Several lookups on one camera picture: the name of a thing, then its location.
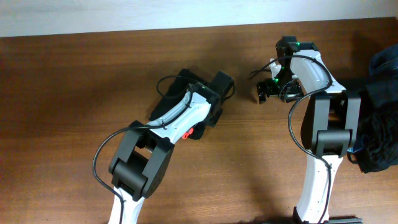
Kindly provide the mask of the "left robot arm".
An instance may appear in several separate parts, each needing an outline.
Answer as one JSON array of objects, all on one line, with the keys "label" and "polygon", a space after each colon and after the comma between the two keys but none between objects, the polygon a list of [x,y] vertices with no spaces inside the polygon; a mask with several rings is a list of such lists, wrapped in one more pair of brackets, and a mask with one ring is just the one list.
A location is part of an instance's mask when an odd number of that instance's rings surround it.
[{"label": "left robot arm", "polygon": [[166,94],[149,122],[132,122],[111,159],[114,203],[110,223],[136,223],[142,204],[164,178],[175,143],[198,140],[207,126],[215,126],[222,104],[234,94],[234,80],[218,72],[207,82],[188,69],[171,77]]}]

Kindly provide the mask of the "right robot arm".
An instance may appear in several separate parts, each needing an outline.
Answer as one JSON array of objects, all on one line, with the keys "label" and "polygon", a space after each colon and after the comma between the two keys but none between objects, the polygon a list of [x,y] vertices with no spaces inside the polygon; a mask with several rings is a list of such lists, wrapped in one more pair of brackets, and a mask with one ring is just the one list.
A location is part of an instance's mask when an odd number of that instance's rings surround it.
[{"label": "right robot arm", "polygon": [[293,209],[294,223],[362,223],[358,217],[332,218],[329,203],[343,158],[356,141],[361,98],[338,83],[313,42],[283,36],[275,45],[277,58],[262,67],[271,78],[256,86],[260,103],[277,97],[293,105],[288,119],[303,100],[308,106],[300,139],[293,142],[307,155],[302,194]]}]

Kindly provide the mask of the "black leggings red waistband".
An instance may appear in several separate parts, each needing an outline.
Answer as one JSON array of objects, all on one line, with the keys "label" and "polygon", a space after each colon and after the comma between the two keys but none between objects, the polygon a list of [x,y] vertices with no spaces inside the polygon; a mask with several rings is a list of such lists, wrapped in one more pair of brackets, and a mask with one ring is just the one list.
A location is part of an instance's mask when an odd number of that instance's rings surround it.
[{"label": "black leggings red waistband", "polygon": [[151,113],[147,123],[149,132],[173,144],[181,138],[201,139],[211,109],[211,103],[205,96],[208,90],[205,81],[188,69],[159,81],[169,78],[174,81]]}]

